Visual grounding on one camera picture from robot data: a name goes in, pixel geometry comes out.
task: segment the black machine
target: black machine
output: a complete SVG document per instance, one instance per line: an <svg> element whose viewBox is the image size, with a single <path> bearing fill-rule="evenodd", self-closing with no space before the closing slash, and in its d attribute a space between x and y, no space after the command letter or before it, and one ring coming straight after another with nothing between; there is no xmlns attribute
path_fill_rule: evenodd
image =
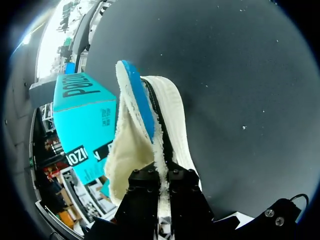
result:
<svg viewBox="0 0 320 240"><path fill-rule="evenodd" d="M152 86L145 82L153 96L152 107L159 116L163 130L163 153L168 168L169 202L171 210L171 236L185 239L297 239L296 220L301 210L291 199L279 199L251 222L237 228L236 216L215 221L205 196L199 188L199 177L192 169L185 169L172 161L173 148L169 139L159 103ZM160 178L152 164L135 169L128 178L129 187L112 221L95 218L91 227L82 228L85 240L158 239L158 202Z"/></svg>

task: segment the fluffy white material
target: fluffy white material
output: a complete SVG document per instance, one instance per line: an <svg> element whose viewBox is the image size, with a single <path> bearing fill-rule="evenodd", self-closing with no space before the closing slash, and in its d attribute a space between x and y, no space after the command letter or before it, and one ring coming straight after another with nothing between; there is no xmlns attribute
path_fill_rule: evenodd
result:
<svg viewBox="0 0 320 240"><path fill-rule="evenodd" d="M113 145L104 168L110 182L110 199L119 206L129 187L128 178L131 172L154 162L161 182L158 216L169 216L169 185L166 180L168 169L164 160L163 132L158 116L149 102L155 120L152 144L146 137L146 129L132 93L130 80L121 62L116 65L116 76L120 86L118 120Z"/></svg>

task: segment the orange object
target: orange object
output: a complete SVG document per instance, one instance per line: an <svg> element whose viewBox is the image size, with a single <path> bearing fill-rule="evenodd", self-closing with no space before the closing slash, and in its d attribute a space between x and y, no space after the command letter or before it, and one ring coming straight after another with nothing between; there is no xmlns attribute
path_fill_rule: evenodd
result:
<svg viewBox="0 0 320 240"><path fill-rule="evenodd" d="M67 211L59 212L59 217L61 218L61 221L67 225L69 228L74 229L74 221L69 215Z"/></svg>

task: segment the blue strip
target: blue strip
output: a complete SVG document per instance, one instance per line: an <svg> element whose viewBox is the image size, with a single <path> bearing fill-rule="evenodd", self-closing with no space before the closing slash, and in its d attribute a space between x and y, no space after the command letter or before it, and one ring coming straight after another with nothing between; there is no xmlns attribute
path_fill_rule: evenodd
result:
<svg viewBox="0 0 320 240"><path fill-rule="evenodd" d="M125 67L126 73L128 74L133 95L137 102L146 132L148 133L151 142L153 142L155 134L155 120L149 107L148 98L146 96L140 74L136 67L129 62L122 60L122 63Z"/></svg>

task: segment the white sole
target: white sole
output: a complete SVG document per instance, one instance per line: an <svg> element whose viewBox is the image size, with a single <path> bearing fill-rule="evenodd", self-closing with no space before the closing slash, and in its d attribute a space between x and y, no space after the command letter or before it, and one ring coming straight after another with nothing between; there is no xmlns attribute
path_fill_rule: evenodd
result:
<svg viewBox="0 0 320 240"><path fill-rule="evenodd" d="M185 110L179 90L172 81L162 76L142 76L141 78L152 85L159 102L174 151L173 157L176 158L173 161L185 169L195 170L199 176L189 151ZM199 187L202 190L201 180L199 180Z"/></svg>

